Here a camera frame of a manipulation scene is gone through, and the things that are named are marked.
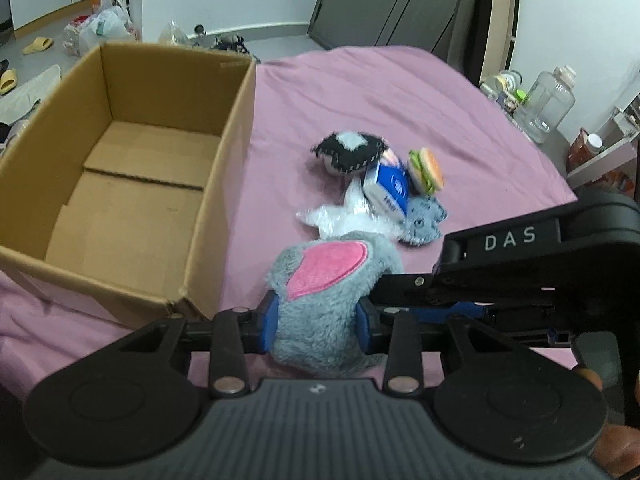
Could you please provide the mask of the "person's right hand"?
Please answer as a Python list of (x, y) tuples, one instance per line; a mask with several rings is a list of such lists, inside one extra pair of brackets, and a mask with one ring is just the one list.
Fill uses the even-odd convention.
[(593, 452), (594, 460), (612, 477), (620, 479), (639, 467), (639, 430), (607, 424)]

